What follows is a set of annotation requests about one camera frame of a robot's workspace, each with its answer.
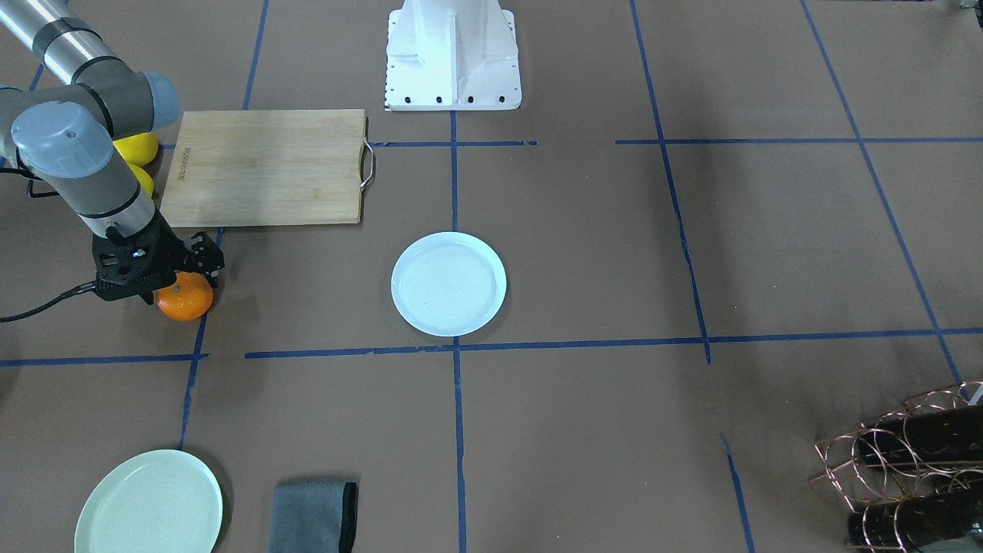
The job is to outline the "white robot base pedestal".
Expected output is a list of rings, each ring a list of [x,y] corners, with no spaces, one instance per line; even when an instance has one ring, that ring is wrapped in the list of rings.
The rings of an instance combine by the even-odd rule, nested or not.
[[[516,21],[498,1],[405,1],[387,18],[384,108],[516,110]]]

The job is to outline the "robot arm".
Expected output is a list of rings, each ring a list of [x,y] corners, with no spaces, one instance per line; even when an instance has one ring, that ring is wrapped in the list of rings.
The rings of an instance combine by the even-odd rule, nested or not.
[[[178,121],[171,81],[131,69],[64,2],[4,1],[1,13],[3,27],[61,81],[34,91],[3,85],[2,156],[10,172],[49,185],[92,235],[94,279],[56,301],[92,293],[150,302],[180,273],[215,286],[221,249],[204,232],[179,238],[114,146]]]

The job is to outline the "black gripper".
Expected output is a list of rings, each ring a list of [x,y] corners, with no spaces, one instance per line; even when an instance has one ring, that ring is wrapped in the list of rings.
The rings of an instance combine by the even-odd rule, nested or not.
[[[138,296],[157,305],[157,290],[174,283],[187,261],[185,243],[162,216],[154,216],[132,236],[111,231],[110,237],[92,236],[95,262],[94,293],[105,301]],[[192,272],[200,274],[212,290],[225,267],[217,258],[194,259]]]

